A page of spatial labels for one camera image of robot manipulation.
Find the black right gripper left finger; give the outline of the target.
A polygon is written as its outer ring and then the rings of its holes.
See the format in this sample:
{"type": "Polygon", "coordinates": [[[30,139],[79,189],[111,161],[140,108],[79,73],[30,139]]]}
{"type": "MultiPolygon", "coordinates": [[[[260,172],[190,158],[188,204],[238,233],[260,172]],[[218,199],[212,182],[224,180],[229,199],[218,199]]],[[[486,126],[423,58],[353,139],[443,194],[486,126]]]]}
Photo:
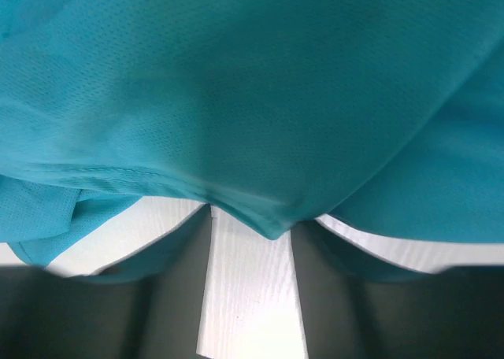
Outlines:
{"type": "Polygon", "coordinates": [[[211,230],[203,205],[96,276],[2,267],[2,357],[197,357],[211,230]]]}

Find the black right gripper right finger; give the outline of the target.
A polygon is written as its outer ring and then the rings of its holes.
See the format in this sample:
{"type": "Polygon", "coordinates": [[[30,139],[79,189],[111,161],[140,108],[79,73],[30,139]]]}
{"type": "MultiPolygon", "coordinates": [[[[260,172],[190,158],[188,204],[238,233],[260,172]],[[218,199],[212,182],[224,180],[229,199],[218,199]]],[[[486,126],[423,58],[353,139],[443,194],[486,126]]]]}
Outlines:
{"type": "Polygon", "coordinates": [[[502,267],[416,272],[316,221],[291,246],[311,358],[502,357],[502,267]]]}

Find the teal t shirt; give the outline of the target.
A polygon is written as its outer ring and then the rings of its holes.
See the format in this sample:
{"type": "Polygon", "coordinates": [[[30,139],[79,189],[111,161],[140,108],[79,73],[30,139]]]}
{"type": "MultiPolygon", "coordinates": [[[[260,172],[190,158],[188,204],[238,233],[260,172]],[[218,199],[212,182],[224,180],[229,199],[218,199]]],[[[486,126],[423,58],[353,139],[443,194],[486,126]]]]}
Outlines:
{"type": "Polygon", "coordinates": [[[1,240],[145,196],[503,240],[503,0],[1,0],[1,240]]]}

